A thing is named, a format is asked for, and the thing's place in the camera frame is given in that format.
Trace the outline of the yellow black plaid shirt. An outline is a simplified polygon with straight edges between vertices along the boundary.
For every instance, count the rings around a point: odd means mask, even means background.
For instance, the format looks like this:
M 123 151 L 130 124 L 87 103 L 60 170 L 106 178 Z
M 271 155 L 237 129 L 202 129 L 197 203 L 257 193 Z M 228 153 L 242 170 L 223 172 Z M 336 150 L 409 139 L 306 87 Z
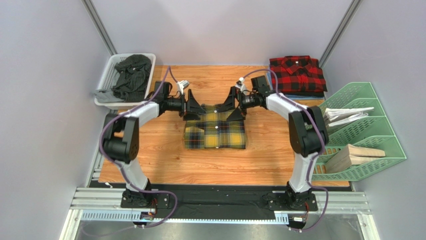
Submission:
M 206 114 L 185 124 L 183 144 L 186 149 L 246 149 L 247 134 L 243 120 L 228 121 L 232 111 L 219 112 L 220 104 L 202 104 L 201 107 Z

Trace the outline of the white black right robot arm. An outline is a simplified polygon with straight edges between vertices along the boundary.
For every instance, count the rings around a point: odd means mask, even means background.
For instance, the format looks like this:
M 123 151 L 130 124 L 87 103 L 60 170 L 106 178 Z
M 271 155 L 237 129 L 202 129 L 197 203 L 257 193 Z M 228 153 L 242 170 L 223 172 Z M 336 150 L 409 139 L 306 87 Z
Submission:
M 294 167 L 285 192 L 278 195 L 276 202 L 291 210 L 303 209 L 314 198 L 314 167 L 329 140 L 321 109 L 301 105 L 273 91 L 265 76 L 254 77 L 251 83 L 252 90 L 249 91 L 241 77 L 230 88 L 218 112 L 230 111 L 228 122 L 242 121 L 249 108 L 263 107 L 287 120 L 289 141 L 295 156 Z

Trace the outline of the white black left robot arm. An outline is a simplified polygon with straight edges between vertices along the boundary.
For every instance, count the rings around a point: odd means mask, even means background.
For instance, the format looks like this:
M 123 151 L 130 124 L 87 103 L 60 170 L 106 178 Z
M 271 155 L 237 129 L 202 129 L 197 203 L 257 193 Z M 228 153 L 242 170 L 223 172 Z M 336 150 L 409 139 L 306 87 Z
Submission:
M 156 81 L 147 99 L 122 114 L 108 114 L 100 137 L 101 153 L 119 169 L 126 183 L 121 207 L 149 208 L 156 202 L 149 178 L 137 160 L 140 149 L 139 128 L 167 111 L 177 112 L 185 121 L 200 120 L 206 111 L 195 100 L 186 80 L 178 81 L 177 97 L 171 96 L 169 82 Z

